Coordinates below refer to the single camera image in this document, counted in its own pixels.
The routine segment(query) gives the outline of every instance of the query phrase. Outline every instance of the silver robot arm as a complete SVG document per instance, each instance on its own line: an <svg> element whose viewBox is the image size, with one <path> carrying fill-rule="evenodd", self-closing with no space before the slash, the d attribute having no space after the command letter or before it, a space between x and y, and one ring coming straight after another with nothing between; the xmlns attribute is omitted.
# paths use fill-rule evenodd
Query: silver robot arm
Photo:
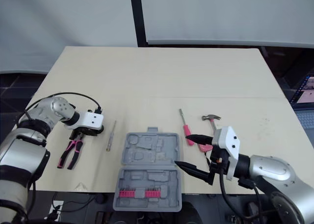
<svg viewBox="0 0 314 224"><path fill-rule="evenodd" d="M42 99L21 118L0 146L0 223L26 221L27 193L49 160L46 138L54 126L61 121L68 129L95 136L103 130L103 118L78 112L61 97Z"/></svg>
<svg viewBox="0 0 314 224"><path fill-rule="evenodd" d="M253 155L249 176L269 196L283 223L314 222L314 189L295 174L282 159Z"/></svg>
<svg viewBox="0 0 314 224"><path fill-rule="evenodd" d="M297 177L289 163L272 156L249 157L239 154L240 140L230 126L217 129L213 138L204 135L190 135L187 138L198 144L213 145L210 173L176 161L189 175L210 185L215 174L225 174L227 180L237 177L239 185L245 188L252 189L250 184L254 182L270 198L284 224L314 223L314 189Z"/></svg>

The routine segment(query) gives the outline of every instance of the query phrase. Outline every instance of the black pole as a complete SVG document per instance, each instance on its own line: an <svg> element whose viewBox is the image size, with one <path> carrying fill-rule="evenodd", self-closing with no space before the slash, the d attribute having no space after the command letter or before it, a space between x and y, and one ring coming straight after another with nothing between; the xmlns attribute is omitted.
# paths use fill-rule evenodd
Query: black pole
<svg viewBox="0 0 314 224"><path fill-rule="evenodd" d="M137 46L147 47L142 0L131 0Z"/></svg>

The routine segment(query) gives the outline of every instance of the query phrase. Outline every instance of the light wooden tabletop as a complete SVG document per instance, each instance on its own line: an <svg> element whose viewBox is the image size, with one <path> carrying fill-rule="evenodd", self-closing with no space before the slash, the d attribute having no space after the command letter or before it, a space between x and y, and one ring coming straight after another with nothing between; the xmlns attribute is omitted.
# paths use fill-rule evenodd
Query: light wooden tabletop
<svg viewBox="0 0 314 224"><path fill-rule="evenodd" d="M314 166L313 147L256 49L66 47L32 101L65 91L96 99L104 109L106 131L84 138L74 170L57 169L71 134L58 123L48 136L51 157L37 181L38 190L114 192L126 134L145 132L148 126L179 134L181 160L208 171L204 154L184 139L179 108L192 133L212 135L201 116L219 115L217 128L233 127L241 140L240 153L282 158L314 186L314 170L304 169ZM78 110L95 109L82 97L64 98ZM225 186L228 193L251 193L236 179ZM219 182L209 186L182 172L182 192L220 193Z"/></svg>

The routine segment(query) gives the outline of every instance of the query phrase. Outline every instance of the gray wall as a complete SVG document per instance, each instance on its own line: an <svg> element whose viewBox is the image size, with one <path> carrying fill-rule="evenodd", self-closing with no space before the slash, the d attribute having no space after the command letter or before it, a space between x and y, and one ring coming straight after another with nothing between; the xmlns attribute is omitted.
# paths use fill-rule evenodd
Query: gray wall
<svg viewBox="0 0 314 224"><path fill-rule="evenodd" d="M47 73L66 45L136 47L131 0L0 0L0 73Z"/></svg>
<svg viewBox="0 0 314 224"><path fill-rule="evenodd" d="M314 48L314 0L142 0L149 44Z"/></svg>

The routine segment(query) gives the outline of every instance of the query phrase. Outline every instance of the laptop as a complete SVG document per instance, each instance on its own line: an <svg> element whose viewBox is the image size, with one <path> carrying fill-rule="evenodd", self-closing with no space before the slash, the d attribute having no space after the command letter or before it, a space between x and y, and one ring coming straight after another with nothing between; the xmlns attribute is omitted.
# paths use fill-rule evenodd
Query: laptop
<svg viewBox="0 0 314 224"><path fill-rule="evenodd" d="M290 104L314 147L314 76L306 76Z"/></svg>

